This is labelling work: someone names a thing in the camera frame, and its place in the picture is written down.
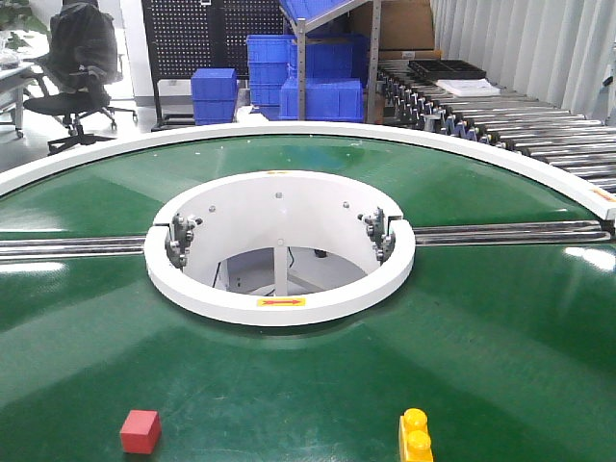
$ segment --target cardboard box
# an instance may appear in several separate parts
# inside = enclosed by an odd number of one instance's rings
[[[370,36],[372,2],[351,11],[350,26],[353,32]],[[433,50],[434,25],[430,1],[383,1],[379,49]]]

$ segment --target conveyor belt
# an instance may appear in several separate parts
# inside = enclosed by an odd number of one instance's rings
[[[563,168],[616,192],[616,127],[516,91],[457,97],[422,80],[405,60],[384,61],[384,123],[494,146]]]

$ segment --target white curtain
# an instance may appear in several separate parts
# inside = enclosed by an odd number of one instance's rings
[[[499,85],[589,116],[616,34],[616,0],[430,0],[436,46]]]

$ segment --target center opening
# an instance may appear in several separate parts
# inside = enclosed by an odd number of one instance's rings
[[[159,212],[145,242],[150,277],[170,299],[255,325],[368,308],[403,282],[414,250],[388,195],[311,171],[235,175],[188,190]]]

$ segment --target metal bracket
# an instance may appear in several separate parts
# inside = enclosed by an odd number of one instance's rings
[[[374,217],[363,217],[363,220],[366,223],[366,234],[377,247],[380,247],[383,243],[383,235],[385,234],[385,214],[383,209],[377,207]]]
[[[165,249],[169,261],[178,269],[188,263],[189,247],[194,240],[194,228],[203,220],[190,216],[188,218],[176,214],[171,221],[173,226],[165,240]]]
[[[376,250],[376,260],[378,260],[381,264],[385,263],[389,260],[389,257],[392,256],[394,252],[394,248],[396,247],[396,234],[392,233],[388,236],[385,236],[383,239],[383,245],[381,248]]]
[[[396,247],[396,235],[394,233],[386,234],[383,209],[377,207],[374,217],[360,216],[359,219],[366,223],[366,234],[374,242],[376,260],[381,264],[385,263],[394,252],[394,247]]]

